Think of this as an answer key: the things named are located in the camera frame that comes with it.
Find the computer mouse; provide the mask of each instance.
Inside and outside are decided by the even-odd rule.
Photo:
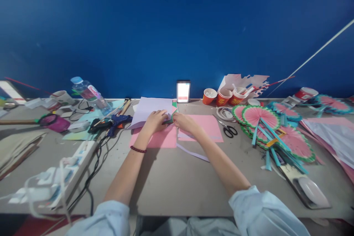
[[[299,185],[305,192],[306,196],[319,207],[330,207],[329,201],[322,193],[320,188],[311,179],[307,177],[298,178]]]

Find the hand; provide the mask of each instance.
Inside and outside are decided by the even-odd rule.
[[[146,120],[146,123],[142,130],[150,132],[151,135],[161,131],[167,127],[167,124],[162,124],[165,119],[168,118],[166,114],[167,110],[153,111]]]
[[[181,128],[182,130],[185,130],[192,135],[195,135],[199,130],[202,130],[202,128],[199,126],[199,124],[196,123],[196,121],[193,120],[193,118],[179,112],[173,115],[173,123],[176,127]]]

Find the red paper cup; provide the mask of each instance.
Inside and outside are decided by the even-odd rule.
[[[203,95],[203,103],[206,105],[211,104],[211,102],[216,98],[217,96],[216,90],[213,90],[212,88],[206,88],[204,90],[204,95]]]
[[[221,89],[218,93],[218,98],[216,99],[216,105],[218,107],[226,105],[229,99],[232,97],[231,90],[225,88]]]
[[[318,95],[318,91],[313,88],[302,87],[294,96],[301,101],[307,101]]]
[[[242,87],[237,87],[236,89],[237,89],[237,91],[241,91],[241,90],[243,90],[244,88],[242,88]],[[240,104],[241,101],[243,101],[243,100],[244,100],[245,98],[247,98],[247,96],[248,96],[248,95],[239,94],[239,93],[237,93],[237,91],[235,91],[235,90],[232,91],[232,97],[231,97],[231,99],[229,100],[229,104],[230,104],[231,106],[236,106],[236,105]]]

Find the scissors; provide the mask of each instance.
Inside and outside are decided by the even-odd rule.
[[[215,115],[214,117],[216,118],[216,120],[224,127],[224,134],[228,137],[228,138],[233,138],[234,135],[238,135],[237,130],[230,126],[230,125],[225,125],[222,121],[220,121]]]

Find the water bottle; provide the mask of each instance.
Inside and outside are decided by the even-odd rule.
[[[70,80],[74,83],[73,89],[86,99],[90,106],[101,110],[103,115],[107,115],[112,111],[112,107],[90,82],[82,80],[80,77],[73,77]]]

